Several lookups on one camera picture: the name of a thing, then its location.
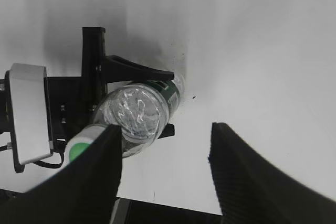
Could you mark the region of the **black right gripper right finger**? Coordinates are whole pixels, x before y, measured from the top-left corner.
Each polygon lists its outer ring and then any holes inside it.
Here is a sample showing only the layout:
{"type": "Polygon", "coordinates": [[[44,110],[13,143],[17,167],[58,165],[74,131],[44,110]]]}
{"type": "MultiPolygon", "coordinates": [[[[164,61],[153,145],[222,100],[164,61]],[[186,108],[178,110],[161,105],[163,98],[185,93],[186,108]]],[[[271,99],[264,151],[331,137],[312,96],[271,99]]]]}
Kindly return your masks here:
{"type": "Polygon", "coordinates": [[[223,223],[335,223],[335,201],[291,178],[226,123],[213,123],[208,157],[223,223]]]}

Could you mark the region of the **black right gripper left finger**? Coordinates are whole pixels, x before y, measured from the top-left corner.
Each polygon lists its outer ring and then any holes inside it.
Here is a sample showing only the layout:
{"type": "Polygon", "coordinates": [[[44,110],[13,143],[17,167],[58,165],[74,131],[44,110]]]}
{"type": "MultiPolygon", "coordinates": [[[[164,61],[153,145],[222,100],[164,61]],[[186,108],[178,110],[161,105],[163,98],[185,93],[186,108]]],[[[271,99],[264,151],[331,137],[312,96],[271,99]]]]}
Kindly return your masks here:
{"type": "Polygon", "coordinates": [[[1,223],[109,223],[122,173],[121,129],[111,125],[54,176],[1,205],[1,223]]]}

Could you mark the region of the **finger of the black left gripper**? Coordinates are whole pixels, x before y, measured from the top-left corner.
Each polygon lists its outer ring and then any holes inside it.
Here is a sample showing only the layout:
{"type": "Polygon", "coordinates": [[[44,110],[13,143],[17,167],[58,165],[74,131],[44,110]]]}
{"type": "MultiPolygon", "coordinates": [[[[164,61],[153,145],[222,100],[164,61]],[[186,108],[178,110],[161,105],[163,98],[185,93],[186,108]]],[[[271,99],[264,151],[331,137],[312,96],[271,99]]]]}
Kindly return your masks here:
{"type": "Polygon", "coordinates": [[[175,127],[173,124],[167,124],[158,139],[171,137],[175,135],[175,127]]]}

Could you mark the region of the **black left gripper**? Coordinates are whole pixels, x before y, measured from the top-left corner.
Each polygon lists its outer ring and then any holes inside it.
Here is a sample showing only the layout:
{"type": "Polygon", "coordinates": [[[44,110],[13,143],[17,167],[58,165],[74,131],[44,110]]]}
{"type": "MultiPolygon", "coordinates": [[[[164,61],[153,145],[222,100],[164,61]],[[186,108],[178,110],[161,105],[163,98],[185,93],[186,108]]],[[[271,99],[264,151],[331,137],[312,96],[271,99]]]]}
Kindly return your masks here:
{"type": "MultiPolygon", "coordinates": [[[[100,60],[105,56],[102,27],[82,29],[81,75],[77,77],[48,77],[52,136],[69,140],[91,119],[107,88],[101,81],[100,60]]],[[[119,56],[104,58],[104,82],[171,81],[174,72],[149,68],[119,56]]]]}

